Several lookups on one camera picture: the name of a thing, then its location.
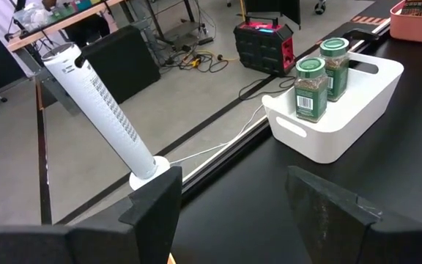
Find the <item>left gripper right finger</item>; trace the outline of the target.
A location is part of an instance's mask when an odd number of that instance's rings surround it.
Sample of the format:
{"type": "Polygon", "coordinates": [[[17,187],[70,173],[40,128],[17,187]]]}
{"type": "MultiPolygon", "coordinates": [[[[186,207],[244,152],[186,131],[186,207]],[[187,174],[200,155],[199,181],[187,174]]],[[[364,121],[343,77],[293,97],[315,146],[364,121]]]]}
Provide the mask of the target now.
{"type": "Polygon", "coordinates": [[[422,223],[298,166],[288,168],[293,219],[313,264],[422,264],[422,223]]]}

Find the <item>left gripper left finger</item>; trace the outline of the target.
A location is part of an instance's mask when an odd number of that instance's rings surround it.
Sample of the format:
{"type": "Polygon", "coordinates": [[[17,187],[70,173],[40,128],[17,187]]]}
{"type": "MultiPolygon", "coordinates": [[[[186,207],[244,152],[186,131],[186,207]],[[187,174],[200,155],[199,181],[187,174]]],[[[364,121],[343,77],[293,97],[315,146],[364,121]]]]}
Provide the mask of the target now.
{"type": "Polygon", "coordinates": [[[70,232],[75,264],[166,264],[179,220],[182,168],[173,166],[70,232]]]}

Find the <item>green lid herb jar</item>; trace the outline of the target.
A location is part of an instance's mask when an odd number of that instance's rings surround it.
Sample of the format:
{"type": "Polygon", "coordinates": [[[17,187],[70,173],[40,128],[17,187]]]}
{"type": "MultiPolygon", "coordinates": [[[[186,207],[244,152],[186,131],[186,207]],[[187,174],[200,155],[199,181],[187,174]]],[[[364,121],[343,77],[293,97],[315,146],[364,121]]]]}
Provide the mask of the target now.
{"type": "Polygon", "coordinates": [[[319,122],[327,108],[328,77],[325,60],[307,57],[296,64],[296,115],[302,120],[319,122]]]}
{"type": "Polygon", "coordinates": [[[349,68],[349,41],[343,37],[324,40],[319,47],[325,60],[325,72],[329,78],[327,99],[336,102],[345,93],[349,68]]]}

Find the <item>black table mat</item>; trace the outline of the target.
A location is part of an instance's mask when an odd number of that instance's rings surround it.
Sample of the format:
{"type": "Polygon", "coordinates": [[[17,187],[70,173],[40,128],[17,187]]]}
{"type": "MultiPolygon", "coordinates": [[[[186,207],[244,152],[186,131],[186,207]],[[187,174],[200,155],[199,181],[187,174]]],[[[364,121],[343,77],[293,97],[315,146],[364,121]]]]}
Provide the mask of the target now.
{"type": "Polygon", "coordinates": [[[337,162],[316,164],[262,125],[181,210],[177,264],[307,264],[285,192],[298,166],[422,222],[422,43],[388,39],[370,54],[404,65],[386,112],[337,162]]]}

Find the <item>white plastic bin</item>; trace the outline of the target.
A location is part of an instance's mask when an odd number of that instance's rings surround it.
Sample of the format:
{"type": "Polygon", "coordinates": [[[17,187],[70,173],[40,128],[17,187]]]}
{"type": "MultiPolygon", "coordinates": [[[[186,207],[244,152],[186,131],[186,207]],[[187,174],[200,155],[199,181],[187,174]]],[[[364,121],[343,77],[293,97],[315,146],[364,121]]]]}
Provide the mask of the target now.
{"type": "Polygon", "coordinates": [[[296,117],[297,99],[293,88],[275,98],[265,95],[262,105],[273,136],[318,164],[338,160],[386,111],[404,72],[400,62],[359,53],[348,53],[352,61],[378,68],[367,73],[350,68],[347,90],[336,102],[329,102],[317,123],[296,117]]]}

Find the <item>white tower fan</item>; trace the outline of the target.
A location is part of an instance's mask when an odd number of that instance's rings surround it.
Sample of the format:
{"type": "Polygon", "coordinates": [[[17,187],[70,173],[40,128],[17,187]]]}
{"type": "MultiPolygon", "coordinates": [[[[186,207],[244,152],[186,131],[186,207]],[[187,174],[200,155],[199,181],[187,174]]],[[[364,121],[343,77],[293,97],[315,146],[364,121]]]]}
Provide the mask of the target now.
{"type": "Polygon", "coordinates": [[[61,84],[114,152],[130,169],[135,191],[170,169],[153,156],[119,104],[75,43],[65,43],[42,56],[48,72],[61,84]]]}

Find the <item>black padded case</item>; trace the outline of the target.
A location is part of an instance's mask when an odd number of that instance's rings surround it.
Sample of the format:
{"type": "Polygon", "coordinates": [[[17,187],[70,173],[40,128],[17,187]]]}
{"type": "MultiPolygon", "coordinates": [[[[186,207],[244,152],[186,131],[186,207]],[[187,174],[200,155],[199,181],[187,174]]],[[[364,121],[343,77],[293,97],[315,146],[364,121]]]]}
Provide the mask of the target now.
{"type": "Polygon", "coordinates": [[[160,79],[159,67],[134,26],[123,27],[81,51],[117,103],[160,79]]]}

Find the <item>red black power station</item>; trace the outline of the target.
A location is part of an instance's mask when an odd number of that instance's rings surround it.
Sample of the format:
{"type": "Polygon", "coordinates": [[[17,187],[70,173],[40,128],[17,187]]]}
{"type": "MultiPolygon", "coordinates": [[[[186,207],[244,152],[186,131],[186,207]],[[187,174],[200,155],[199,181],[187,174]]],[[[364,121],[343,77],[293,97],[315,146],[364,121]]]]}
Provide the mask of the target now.
{"type": "Polygon", "coordinates": [[[233,33],[244,67],[282,77],[295,66],[294,32],[277,18],[247,15],[233,33]]]}

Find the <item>black table clamp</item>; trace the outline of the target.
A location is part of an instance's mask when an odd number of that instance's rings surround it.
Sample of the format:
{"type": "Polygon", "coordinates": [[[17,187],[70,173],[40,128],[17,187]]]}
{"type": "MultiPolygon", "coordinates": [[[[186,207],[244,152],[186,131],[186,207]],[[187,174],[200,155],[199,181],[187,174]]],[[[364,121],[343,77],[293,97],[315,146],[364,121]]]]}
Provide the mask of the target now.
{"type": "Polygon", "coordinates": [[[367,31],[365,29],[351,29],[345,32],[342,37],[349,42],[354,40],[376,41],[380,38],[378,34],[367,31]]]}

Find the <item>metal rack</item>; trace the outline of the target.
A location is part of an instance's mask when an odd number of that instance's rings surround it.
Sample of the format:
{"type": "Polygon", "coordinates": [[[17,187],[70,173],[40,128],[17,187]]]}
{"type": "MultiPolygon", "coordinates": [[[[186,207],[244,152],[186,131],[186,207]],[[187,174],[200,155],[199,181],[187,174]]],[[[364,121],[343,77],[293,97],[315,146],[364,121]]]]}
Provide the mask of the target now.
{"type": "Polygon", "coordinates": [[[178,24],[166,31],[160,26],[158,12],[153,10],[154,1],[157,0],[125,0],[125,3],[121,4],[129,24],[144,34],[153,51],[159,51],[160,44],[165,44],[176,51],[182,47],[186,39],[191,40],[195,37],[198,43],[204,37],[208,37],[208,28],[201,19],[201,9],[197,1],[194,14],[191,0],[178,0],[178,4],[185,5],[188,18],[181,19],[178,24]]]}

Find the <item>orange plastic bin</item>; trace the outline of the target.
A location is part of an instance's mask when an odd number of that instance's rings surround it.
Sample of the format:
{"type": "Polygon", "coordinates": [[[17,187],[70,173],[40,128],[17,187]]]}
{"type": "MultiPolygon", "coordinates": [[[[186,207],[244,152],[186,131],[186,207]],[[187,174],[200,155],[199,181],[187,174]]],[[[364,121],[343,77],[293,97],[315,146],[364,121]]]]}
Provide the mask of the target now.
{"type": "Polygon", "coordinates": [[[402,15],[404,1],[390,9],[390,35],[398,40],[422,43],[422,16],[402,15]]]}

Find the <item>black panel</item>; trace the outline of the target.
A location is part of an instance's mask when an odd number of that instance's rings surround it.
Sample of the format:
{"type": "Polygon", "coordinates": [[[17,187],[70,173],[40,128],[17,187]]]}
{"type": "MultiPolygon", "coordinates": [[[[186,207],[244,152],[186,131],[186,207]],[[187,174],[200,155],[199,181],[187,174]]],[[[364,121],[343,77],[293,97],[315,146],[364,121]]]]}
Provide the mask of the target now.
{"type": "Polygon", "coordinates": [[[243,0],[246,15],[271,19],[284,16],[301,28],[300,0],[243,0]]]}

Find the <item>wooden desk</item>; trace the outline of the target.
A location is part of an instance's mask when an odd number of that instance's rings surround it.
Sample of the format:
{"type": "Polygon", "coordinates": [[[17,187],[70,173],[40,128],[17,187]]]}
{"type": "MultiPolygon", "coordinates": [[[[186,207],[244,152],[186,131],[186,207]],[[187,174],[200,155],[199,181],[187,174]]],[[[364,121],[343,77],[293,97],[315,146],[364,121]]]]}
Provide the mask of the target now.
{"type": "Polygon", "coordinates": [[[115,4],[118,4],[122,1],[126,0],[105,0],[97,3],[94,6],[91,6],[89,9],[86,9],[82,12],[77,12],[67,18],[63,18],[60,21],[56,21],[48,26],[42,27],[41,29],[37,29],[32,34],[29,34],[27,37],[14,37],[12,38],[8,44],[7,49],[11,52],[16,52],[18,49],[25,47],[31,43],[34,43],[42,38],[47,38],[48,35],[53,34],[54,32],[58,32],[80,20],[83,20],[90,15],[93,15],[97,12],[102,12],[104,10],[109,10],[115,4]]]}

